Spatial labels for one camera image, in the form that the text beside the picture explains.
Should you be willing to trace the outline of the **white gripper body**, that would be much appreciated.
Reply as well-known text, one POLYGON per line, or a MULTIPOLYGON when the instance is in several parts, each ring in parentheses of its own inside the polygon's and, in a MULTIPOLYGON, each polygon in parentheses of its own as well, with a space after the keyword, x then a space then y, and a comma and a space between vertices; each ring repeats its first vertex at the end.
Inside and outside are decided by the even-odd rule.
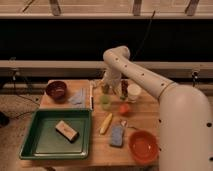
POLYGON ((112 88, 116 88, 121 81, 121 73, 115 69, 107 68, 103 75, 103 82, 112 88))

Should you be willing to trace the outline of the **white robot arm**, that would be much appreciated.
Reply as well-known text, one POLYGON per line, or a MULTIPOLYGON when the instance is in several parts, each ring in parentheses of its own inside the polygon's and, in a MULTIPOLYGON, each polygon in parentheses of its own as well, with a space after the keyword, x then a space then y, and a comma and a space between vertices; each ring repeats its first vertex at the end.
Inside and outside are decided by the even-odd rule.
POLYGON ((213 171, 213 111, 206 95, 129 58, 126 46, 106 50, 103 80, 115 87, 125 75, 158 100, 159 171, 213 171))

